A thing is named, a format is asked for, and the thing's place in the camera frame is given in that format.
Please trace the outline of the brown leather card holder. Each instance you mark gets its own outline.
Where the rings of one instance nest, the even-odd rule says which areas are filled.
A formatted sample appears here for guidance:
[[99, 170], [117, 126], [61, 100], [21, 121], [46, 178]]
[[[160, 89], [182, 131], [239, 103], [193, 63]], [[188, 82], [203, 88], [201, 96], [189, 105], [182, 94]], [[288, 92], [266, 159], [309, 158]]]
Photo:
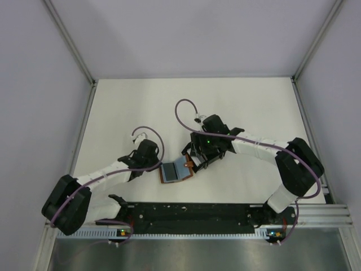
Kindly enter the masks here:
[[173, 162], [163, 163], [159, 168], [162, 184], [185, 181], [193, 176], [193, 162], [187, 155], [181, 156]]

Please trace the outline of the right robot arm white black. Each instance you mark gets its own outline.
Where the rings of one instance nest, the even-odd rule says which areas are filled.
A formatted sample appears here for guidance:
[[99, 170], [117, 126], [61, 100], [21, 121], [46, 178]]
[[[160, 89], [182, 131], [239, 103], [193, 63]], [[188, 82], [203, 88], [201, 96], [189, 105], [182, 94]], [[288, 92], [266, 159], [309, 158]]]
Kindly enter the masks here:
[[281, 185], [265, 202], [263, 216], [269, 223], [277, 223], [284, 210], [303, 198], [324, 173], [324, 167], [302, 138], [279, 142], [257, 137], [242, 128], [229, 129], [218, 115], [196, 115], [198, 133], [191, 133], [193, 160], [207, 164], [211, 159], [223, 159], [227, 152], [250, 155], [277, 167]]

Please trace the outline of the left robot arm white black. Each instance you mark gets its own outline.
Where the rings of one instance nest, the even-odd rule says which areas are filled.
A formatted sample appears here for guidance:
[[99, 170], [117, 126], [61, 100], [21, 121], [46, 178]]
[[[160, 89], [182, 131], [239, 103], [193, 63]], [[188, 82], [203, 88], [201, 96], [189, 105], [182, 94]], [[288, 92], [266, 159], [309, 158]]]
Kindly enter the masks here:
[[114, 223], [126, 221], [128, 211], [120, 196], [110, 192], [160, 166], [159, 147], [149, 140], [135, 142], [137, 149], [118, 158], [111, 165], [81, 177], [62, 176], [41, 209], [51, 226], [65, 235], [75, 233], [83, 224], [110, 218]]

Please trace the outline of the black card rack box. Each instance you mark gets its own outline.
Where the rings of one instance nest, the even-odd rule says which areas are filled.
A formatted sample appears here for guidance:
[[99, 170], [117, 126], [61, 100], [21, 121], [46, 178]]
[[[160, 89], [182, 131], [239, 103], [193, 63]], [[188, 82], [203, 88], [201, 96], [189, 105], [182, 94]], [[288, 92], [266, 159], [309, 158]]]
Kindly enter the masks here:
[[197, 147], [194, 143], [190, 142], [182, 150], [181, 154], [185, 155], [188, 161], [193, 163], [191, 169], [194, 173], [197, 173], [202, 169], [206, 169], [215, 161], [222, 160], [226, 153], [216, 150], [215, 152], [204, 154], [201, 152], [200, 147]]

